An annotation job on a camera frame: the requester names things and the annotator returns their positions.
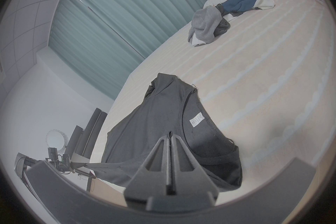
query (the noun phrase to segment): curtain fold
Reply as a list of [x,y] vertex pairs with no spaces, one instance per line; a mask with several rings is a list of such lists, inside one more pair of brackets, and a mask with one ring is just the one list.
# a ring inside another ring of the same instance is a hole
[[115,99],[128,75],[206,0],[60,0],[49,46]]

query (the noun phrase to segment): pile of clothes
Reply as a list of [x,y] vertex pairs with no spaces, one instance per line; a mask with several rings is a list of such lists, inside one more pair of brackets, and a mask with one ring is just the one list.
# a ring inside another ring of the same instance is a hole
[[216,1],[223,0],[208,0],[207,2],[212,5],[195,12],[188,34],[188,42],[192,46],[197,47],[213,42],[216,36],[227,32],[230,28],[229,21],[245,11],[269,9],[275,5],[273,0],[224,0],[214,5]]

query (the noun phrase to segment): bed sheet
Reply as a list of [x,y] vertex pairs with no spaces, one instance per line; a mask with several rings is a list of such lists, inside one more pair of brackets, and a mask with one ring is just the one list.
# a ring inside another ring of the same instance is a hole
[[316,165],[336,128],[334,21],[319,0],[274,1],[231,21],[211,44],[192,47],[189,23],[155,50],[129,75],[90,162],[100,162],[107,132],[161,72],[194,84],[214,123],[239,146],[242,185],[217,204],[257,188],[293,157]]

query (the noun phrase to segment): blue cloth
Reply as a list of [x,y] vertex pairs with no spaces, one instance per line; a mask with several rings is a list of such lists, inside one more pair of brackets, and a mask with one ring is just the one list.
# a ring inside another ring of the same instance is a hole
[[257,0],[227,0],[222,3],[222,6],[226,12],[244,12],[252,9],[256,1]]

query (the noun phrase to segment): mattress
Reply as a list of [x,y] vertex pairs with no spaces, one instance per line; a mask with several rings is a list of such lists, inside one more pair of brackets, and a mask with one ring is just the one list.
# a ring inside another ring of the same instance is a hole
[[194,84],[214,123],[239,146],[242,185],[217,204],[264,184],[294,157],[316,166],[336,128],[335,24],[319,0],[274,1],[231,21],[210,44],[192,47],[189,23],[155,50],[129,75],[90,162],[100,162],[107,132],[161,72]]

